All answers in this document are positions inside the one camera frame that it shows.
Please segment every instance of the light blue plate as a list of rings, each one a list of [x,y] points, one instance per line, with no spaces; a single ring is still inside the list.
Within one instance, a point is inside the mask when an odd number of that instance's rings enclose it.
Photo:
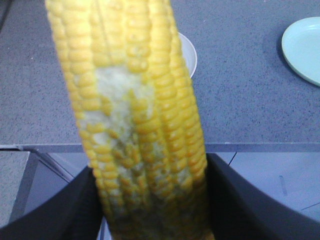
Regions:
[[[320,86],[320,17],[291,24],[282,36],[282,51],[297,74]]]

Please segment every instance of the corn cob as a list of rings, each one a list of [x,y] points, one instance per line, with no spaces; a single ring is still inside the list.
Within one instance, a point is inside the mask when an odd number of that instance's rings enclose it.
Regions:
[[[170,1],[46,8],[113,239],[213,239],[203,132]]]

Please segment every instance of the gray countertop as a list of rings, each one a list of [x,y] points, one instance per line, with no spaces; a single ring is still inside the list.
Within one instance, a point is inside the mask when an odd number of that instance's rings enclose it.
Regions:
[[[197,50],[193,83],[208,148],[320,143],[320,88],[281,53],[285,29],[318,16],[318,0],[171,2]],[[44,1],[13,1],[0,56],[0,145],[79,145]]]

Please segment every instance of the yellow corn kernel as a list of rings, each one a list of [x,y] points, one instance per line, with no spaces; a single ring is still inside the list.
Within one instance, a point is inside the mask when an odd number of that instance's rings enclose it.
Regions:
[[[84,99],[81,101],[81,106],[85,111],[98,111],[101,103],[99,99]]]
[[[102,122],[96,124],[88,123],[86,125],[86,128],[91,134],[102,133],[106,129],[105,125]]]
[[[109,145],[99,145],[95,147],[94,150],[97,154],[101,154],[101,155],[108,154],[111,152],[111,148]]]

